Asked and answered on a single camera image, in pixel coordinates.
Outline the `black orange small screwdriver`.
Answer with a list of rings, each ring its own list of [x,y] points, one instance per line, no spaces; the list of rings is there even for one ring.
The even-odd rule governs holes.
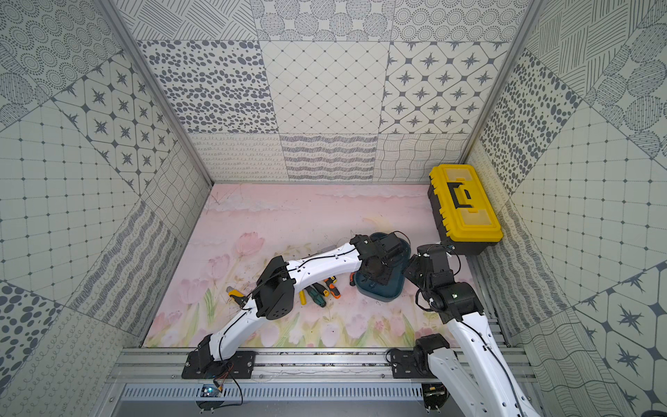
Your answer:
[[[336,287],[336,278],[330,277],[325,280],[330,295],[335,299],[340,299],[340,291]]]

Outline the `green black handle screwdriver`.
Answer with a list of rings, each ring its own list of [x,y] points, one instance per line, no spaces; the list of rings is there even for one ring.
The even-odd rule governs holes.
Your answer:
[[[315,289],[312,286],[307,286],[305,290],[317,306],[321,308],[326,307],[327,305],[326,299],[317,289]]]

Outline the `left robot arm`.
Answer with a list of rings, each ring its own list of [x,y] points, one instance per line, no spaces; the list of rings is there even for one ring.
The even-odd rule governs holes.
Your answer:
[[[386,283],[402,271],[410,241],[401,232],[356,235],[349,243],[310,257],[287,261],[279,255],[269,261],[256,286],[238,297],[241,310],[218,332],[206,335],[189,354],[189,367],[200,375],[216,362],[229,360],[237,349],[268,321],[289,314],[296,295],[315,283],[343,274],[361,273],[365,278]]]

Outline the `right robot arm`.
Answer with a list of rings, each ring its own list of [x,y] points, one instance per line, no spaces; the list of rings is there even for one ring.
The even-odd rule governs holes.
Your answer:
[[[443,335],[420,337],[413,357],[423,375],[444,385],[466,416],[537,416],[528,396],[517,383],[498,344],[479,297],[469,283],[455,281],[449,265],[450,252],[441,244],[417,248],[405,277],[417,287],[415,303],[435,313],[457,341],[469,371]]]

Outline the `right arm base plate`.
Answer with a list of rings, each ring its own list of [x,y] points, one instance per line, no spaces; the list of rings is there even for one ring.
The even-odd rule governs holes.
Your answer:
[[[386,352],[385,359],[390,365],[392,376],[397,380],[432,379],[434,375],[427,365],[418,361],[413,350],[396,349],[393,347]]]

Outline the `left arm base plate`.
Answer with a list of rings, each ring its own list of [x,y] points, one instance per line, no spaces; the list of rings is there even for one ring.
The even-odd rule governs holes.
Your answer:
[[[214,379],[227,375],[236,379],[248,380],[252,376],[255,359],[255,351],[238,351],[227,360],[214,361],[207,352],[194,350],[188,354],[182,370],[182,379]]]

